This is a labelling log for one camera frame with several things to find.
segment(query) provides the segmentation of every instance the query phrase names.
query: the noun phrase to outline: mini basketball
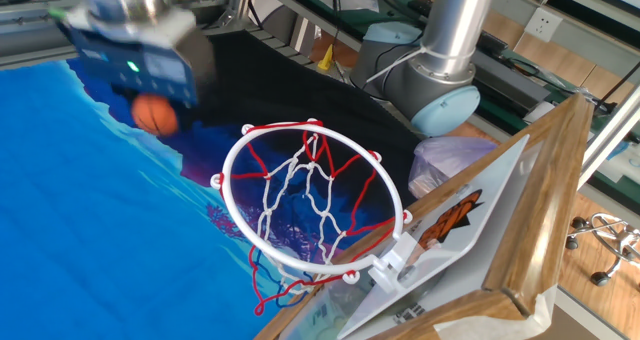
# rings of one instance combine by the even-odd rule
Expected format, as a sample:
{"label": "mini basketball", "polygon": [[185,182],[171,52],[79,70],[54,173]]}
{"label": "mini basketball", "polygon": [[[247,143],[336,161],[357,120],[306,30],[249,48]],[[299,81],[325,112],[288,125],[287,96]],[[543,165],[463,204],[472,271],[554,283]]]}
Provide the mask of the mini basketball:
{"label": "mini basketball", "polygon": [[162,96],[140,94],[133,101],[131,115],[138,127],[156,136],[178,132],[178,117],[169,100]]}

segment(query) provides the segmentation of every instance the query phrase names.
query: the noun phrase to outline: basketball hoop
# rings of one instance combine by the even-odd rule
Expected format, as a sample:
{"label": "basketball hoop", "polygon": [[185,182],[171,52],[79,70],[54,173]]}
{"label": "basketball hoop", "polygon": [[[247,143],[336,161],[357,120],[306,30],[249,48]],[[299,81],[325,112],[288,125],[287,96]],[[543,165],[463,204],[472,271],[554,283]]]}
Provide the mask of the basketball hoop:
{"label": "basketball hoop", "polygon": [[[275,169],[268,170],[264,161],[252,146],[251,141],[265,134],[283,130],[298,130],[302,132],[302,143],[299,150],[295,152],[293,157],[279,163],[279,165]],[[380,154],[373,151],[365,150],[356,142],[345,137],[344,135],[323,127],[322,123],[315,119],[310,119],[307,122],[301,123],[276,123],[264,126],[244,125],[242,127],[242,134],[243,137],[229,151],[224,161],[222,172],[220,174],[212,176],[211,186],[214,189],[220,190],[230,217],[233,219],[238,229],[254,245],[249,253],[249,262],[251,264],[251,267],[253,268],[254,290],[256,291],[256,294],[260,299],[260,304],[256,307],[255,310],[256,315],[262,314],[262,312],[264,311],[264,304],[266,302],[285,296],[288,293],[300,294],[310,292],[316,285],[340,279],[344,280],[348,284],[355,284],[360,278],[359,271],[365,268],[373,267],[378,269],[380,273],[384,273],[389,276],[391,276],[390,274],[392,273],[397,275],[397,273],[402,269],[406,258],[408,257],[408,254],[400,254],[402,253],[402,251],[400,251],[400,253],[394,253],[390,258],[385,255],[381,259],[373,254],[369,254],[360,259],[361,256],[365,255],[367,252],[378,246],[385,238],[388,237],[388,235],[392,235],[393,240],[395,240],[396,242],[398,242],[401,238],[403,239],[403,242],[405,242],[406,236],[403,236],[403,225],[405,223],[411,222],[412,220],[411,214],[408,211],[404,211],[402,208],[400,195],[395,188],[393,180],[382,167],[382,165],[380,165],[380,161],[382,160]],[[331,155],[331,150],[329,149],[327,138],[346,145],[348,148],[352,149],[355,152],[355,155],[351,157],[344,165],[336,168],[333,163],[333,158]],[[259,164],[261,169],[260,172],[246,174],[232,173],[234,162],[236,161],[238,154],[243,149],[249,150],[253,159],[255,159],[255,161]],[[325,156],[325,163],[328,162],[329,165],[329,169],[327,171],[325,171],[318,163],[321,156],[323,155]],[[302,161],[302,158],[305,157],[308,158],[308,161],[306,162]],[[363,159],[368,162],[373,167],[373,170],[371,176],[363,184],[362,192],[360,193],[360,196],[358,197],[358,200],[354,205],[350,227],[348,229],[343,229],[339,226],[336,218],[331,213],[332,187],[336,178],[339,177],[349,166],[351,166],[356,160],[359,159]],[[308,199],[309,204],[313,208],[313,212],[320,218],[318,226],[320,238],[316,244],[317,249],[319,249],[321,252],[322,263],[320,264],[310,261],[304,261],[302,259],[291,256],[286,252],[275,248],[271,241],[274,236],[271,231],[272,216],[274,214],[274,211],[276,211],[278,206],[280,205],[282,196],[287,191],[291,179],[293,179],[296,174],[304,171],[306,171],[307,174],[304,197]],[[284,180],[281,180],[282,184],[281,187],[277,189],[277,195],[275,195],[275,199],[269,201],[270,191],[273,190],[272,187],[276,186],[272,183],[272,179],[274,176],[276,176],[276,174],[281,172],[286,173],[286,176],[284,177]],[[312,176],[321,176],[327,182],[326,206],[324,207],[321,206],[321,208],[318,208],[316,199],[314,199],[314,196],[310,191]],[[389,197],[393,204],[393,217],[391,217],[387,221],[383,221],[375,225],[355,229],[355,214],[358,211],[358,207],[360,206],[360,203],[367,193],[371,181],[377,176],[383,181],[384,186],[388,190]],[[245,215],[243,215],[241,209],[239,209],[238,205],[236,204],[236,200],[232,191],[231,179],[264,179],[265,181],[265,190],[262,196],[261,213],[258,217],[255,230],[247,222]],[[345,264],[331,263],[331,260],[334,257],[336,249],[338,249],[338,245],[341,240],[346,237],[359,235],[363,232],[371,231],[391,223],[394,224],[392,229],[387,231],[368,249],[365,249],[360,254],[351,259],[351,262]],[[329,228],[332,228],[336,233],[336,238],[333,241],[330,250],[327,249],[324,244],[326,235],[326,230],[324,229],[325,224],[327,224]],[[411,244],[407,244],[406,247],[413,249],[414,246],[415,241],[411,242]],[[264,254],[265,257],[278,269],[279,273],[282,276],[280,285],[286,287],[286,290],[283,293],[271,296],[267,299],[262,298],[256,284],[256,273],[258,271],[258,266],[254,263],[254,251],[256,250],[256,248],[259,249],[259,251]],[[292,271],[288,271],[288,269],[285,267],[303,272],[306,276],[309,276],[308,274],[306,274],[307,272],[314,273],[316,274],[316,278],[314,281],[302,280],[300,277],[292,274]]]}

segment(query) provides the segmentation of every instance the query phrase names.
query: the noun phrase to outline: caster wheel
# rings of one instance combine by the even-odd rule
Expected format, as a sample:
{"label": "caster wheel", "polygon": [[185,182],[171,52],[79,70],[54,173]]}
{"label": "caster wheel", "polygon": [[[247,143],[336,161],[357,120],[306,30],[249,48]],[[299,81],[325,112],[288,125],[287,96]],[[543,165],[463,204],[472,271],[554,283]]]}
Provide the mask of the caster wheel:
{"label": "caster wheel", "polygon": [[579,216],[574,218],[573,221],[571,221],[571,227],[574,229],[579,229],[587,225],[589,225],[589,222]]}
{"label": "caster wheel", "polygon": [[567,242],[564,244],[564,247],[566,247],[569,250],[575,250],[578,248],[578,239],[574,238],[574,237],[567,237]]}
{"label": "caster wheel", "polygon": [[591,282],[596,286],[605,286],[611,280],[611,278],[607,275],[607,273],[598,271],[597,273],[593,273],[591,275]]}
{"label": "caster wheel", "polygon": [[636,258],[636,255],[627,249],[622,249],[622,256],[629,261],[633,261]]}

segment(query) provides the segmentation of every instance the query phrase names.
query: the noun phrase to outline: electrical outlet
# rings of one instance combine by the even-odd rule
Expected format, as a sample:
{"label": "electrical outlet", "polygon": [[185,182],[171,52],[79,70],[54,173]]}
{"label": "electrical outlet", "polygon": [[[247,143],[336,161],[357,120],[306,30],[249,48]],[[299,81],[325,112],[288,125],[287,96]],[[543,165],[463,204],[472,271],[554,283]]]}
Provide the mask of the electrical outlet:
{"label": "electrical outlet", "polygon": [[561,17],[542,8],[537,8],[524,31],[544,42],[549,42],[561,22]]}

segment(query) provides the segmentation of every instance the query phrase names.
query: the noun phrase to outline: wooden frame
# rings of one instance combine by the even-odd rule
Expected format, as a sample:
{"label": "wooden frame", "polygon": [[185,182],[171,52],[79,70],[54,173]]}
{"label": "wooden frame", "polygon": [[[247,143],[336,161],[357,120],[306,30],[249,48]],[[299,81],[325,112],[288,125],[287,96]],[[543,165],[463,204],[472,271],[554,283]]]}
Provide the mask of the wooden frame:
{"label": "wooden frame", "polygon": [[[534,313],[536,297],[558,282],[592,113],[593,107],[582,95],[572,96],[409,206],[414,218],[421,218],[525,135],[530,136],[525,150],[544,141],[482,289],[391,328],[374,339],[437,339],[433,326],[439,323],[480,315],[524,320]],[[371,232],[345,250],[336,262],[350,259],[373,244],[386,230],[380,228]],[[256,339],[276,339],[311,298],[307,296],[298,306],[281,310]]]}

